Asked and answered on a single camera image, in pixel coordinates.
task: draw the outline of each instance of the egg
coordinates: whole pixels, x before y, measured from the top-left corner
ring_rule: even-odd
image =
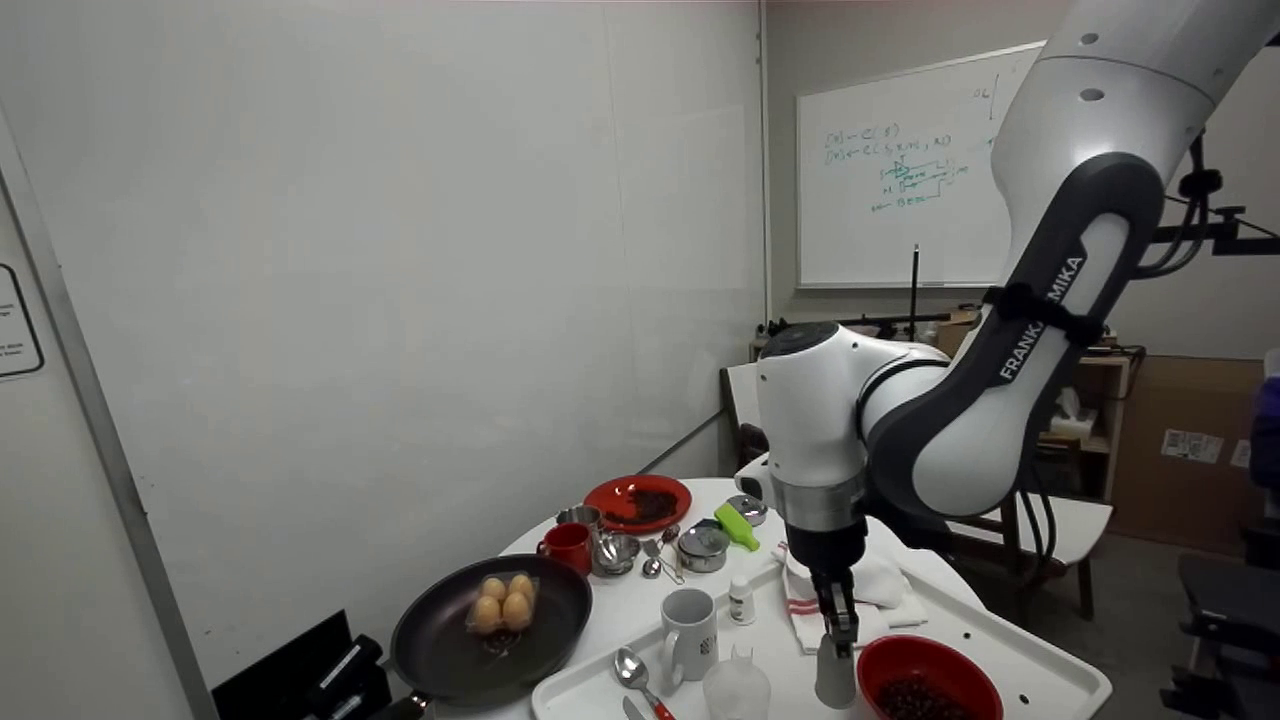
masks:
[[[504,605],[496,594],[476,594],[468,632],[493,635],[496,629],[504,629]]]
[[[535,601],[535,589],[525,573],[506,578],[506,593],[521,593],[529,605]]]
[[[500,574],[485,574],[478,594],[504,601],[506,585]]]
[[[529,632],[529,623],[530,623],[530,605],[529,605],[529,594],[525,594],[525,593],[506,593],[506,601],[504,601],[504,629],[506,629],[506,632]]]

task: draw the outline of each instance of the red plate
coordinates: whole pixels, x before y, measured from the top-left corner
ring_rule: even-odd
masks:
[[[652,536],[688,516],[688,486],[675,475],[614,475],[586,490],[604,533]]]

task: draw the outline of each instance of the white wall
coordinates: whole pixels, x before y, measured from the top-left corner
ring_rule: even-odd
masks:
[[[6,184],[0,175],[0,265],[18,280],[42,366],[0,377],[5,717],[180,720],[176,666],[38,303]]]
[[[763,321],[752,3],[5,0],[0,107],[211,685],[386,635]]]
[[[767,184],[773,316],[839,321],[902,313],[902,292],[801,292],[794,242],[794,96],[883,70],[1044,38],[1068,0],[767,0]],[[1248,217],[1280,226],[1280,63],[1262,54],[1221,107],[1209,160],[1226,172]],[[1280,334],[1280,261],[1198,261],[1182,276],[1131,284],[1111,322],[1162,357],[1254,357]],[[924,292],[924,313],[976,292]]]

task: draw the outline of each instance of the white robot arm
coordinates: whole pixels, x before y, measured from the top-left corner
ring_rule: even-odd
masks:
[[[1275,33],[1280,0],[1075,0],[1000,128],[1019,261],[957,361],[848,327],[767,346],[773,495],[834,650],[857,639],[857,500],[976,516],[1016,486],[1044,402],[1157,236],[1166,175]]]

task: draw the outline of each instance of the black frying pan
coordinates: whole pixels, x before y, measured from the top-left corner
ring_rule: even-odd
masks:
[[[510,635],[470,635],[468,611],[485,574],[530,574],[530,629]],[[390,717],[443,708],[500,708],[529,696],[543,674],[560,671],[590,615],[590,585],[563,565],[539,556],[493,556],[460,567],[427,589],[394,623],[390,666],[413,689]]]

